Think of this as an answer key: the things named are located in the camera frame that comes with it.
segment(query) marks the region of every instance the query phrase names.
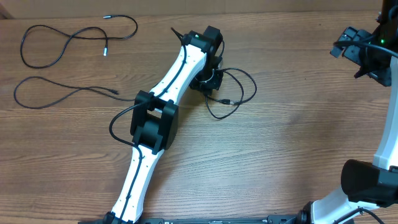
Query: wooden table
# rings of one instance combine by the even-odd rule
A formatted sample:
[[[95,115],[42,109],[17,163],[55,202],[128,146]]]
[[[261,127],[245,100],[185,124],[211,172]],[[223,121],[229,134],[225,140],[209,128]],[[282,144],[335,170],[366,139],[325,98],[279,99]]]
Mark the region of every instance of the wooden table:
[[[72,34],[99,26],[124,36],[127,19],[84,18],[0,21],[0,223],[76,223],[101,218],[115,203],[131,160],[129,146],[115,141],[108,125],[130,103],[80,92],[44,110],[28,110],[12,97],[25,77],[40,75],[67,85],[106,86],[121,97],[150,90],[174,62],[179,42],[170,30],[221,29],[224,67],[256,79],[258,93],[230,118],[213,119],[199,92],[180,105],[178,135],[159,161],[145,200],[146,217],[264,217],[297,213],[340,184],[348,159],[372,161],[384,128],[390,88],[358,67],[335,59],[331,45],[347,26],[373,30],[377,12],[300,12],[214,16],[140,16],[136,36],[109,41],[72,40],[59,63],[26,67],[19,55],[25,30],[46,24]],[[84,36],[100,36],[87,32]],[[58,57],[66,38],[38,28],[24,46],[26,60],[44,65]],[[238,75],[246,96],[252,84]],[[38,106],[70,90],[40,80],[21,86],[18,98]],[[238,99],[226,77],[219,98]],[[215,113],[231,110],[211,104]],[[131,114],[116,134],[131,139]],[[376,212],[395,223],[397,207]],[[375,223],[369,216],[358,223]]]

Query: wooden surface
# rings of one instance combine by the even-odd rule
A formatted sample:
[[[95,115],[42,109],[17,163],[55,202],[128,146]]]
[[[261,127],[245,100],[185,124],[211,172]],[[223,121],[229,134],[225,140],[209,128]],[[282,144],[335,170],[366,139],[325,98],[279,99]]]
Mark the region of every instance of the wooden surface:
[[[8,18],[381,10],[381,0],[0,0]]]
[[[330,48],[347,26],[373,30],[377,11],[141,16],[138,33],[126,41],[73,40],[56,65],[34,70],[19,56],[25,30],[34,24],[73,33],[100,26],[110,36],[133,30],[124,19],[0,21],[0,222],[76,223],[101,218],[123,186],[130,147],[108,133],[111,119],[130,103],[81,92],[44,110],[17,105],[12,92],[25,77],[41,75],[79,86],[106,86],[134,98],[150,90],[174,62],[179,42],[170,31],[222,30],[225,67],[253,75],[256,97],[230,118],[216,121],[203,97],[188,90],[180,106],[178,135],[159,161],[147,191],[145,216],[162,218],[264,217],[297,213],[340,184],[348,159],[372,161],[382,136],[390,88],[358,67],[335,59]],[[86,33],[98,36],[99,33]],[[55,59],[66,38],[32,31],[26,60]],[[238,75],[245,94],[251,82]],[[41,81],[21,86],[19,99],[43,105],[69,90]],[[220,98],[238,99],[239,87],[225,78]],[[211,105],[215,113],[231,108]],[[131,114],[116,134],[131,139]],[[397,207],[377,211],[395,223]],[[358,223],[375,223],[369,215]]]

